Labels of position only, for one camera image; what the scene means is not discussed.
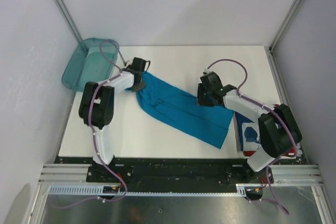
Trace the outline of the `bright blue t-shirt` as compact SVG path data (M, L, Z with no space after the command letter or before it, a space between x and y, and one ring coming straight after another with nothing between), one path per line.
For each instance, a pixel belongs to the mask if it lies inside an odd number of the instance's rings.
M196 104L197 98L149 72L142 75L145 88L136 92L140 108L154 119L211 146L222 148L233 111Z

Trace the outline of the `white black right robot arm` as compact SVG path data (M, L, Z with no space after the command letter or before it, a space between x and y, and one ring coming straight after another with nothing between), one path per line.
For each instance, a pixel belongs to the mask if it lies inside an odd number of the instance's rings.
M283 153L296 148L302 140L298 124L287 105L267 105L245 96L231 84L222 85L219 76L213 71L204 72L200 80L197 105L210 112L210 126L219 126L221 123L229 125L230 120L224 117L224 112L229 110L241 114L258 126L259 146L244 161L239 173L245 181L254 183Z

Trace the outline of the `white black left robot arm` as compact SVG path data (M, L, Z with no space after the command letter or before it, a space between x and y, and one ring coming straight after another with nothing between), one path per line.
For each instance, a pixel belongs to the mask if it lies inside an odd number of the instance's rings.
M105 182L112 181L116 175L116 169L109 165L114 159L109 124L113 119L116 96L124 90L132 92L143 90L145 88L143 75L150 65L149 60L135 57L116 76L85 84L79 117L92 130L95 152L93 160L101 165L97 174Z

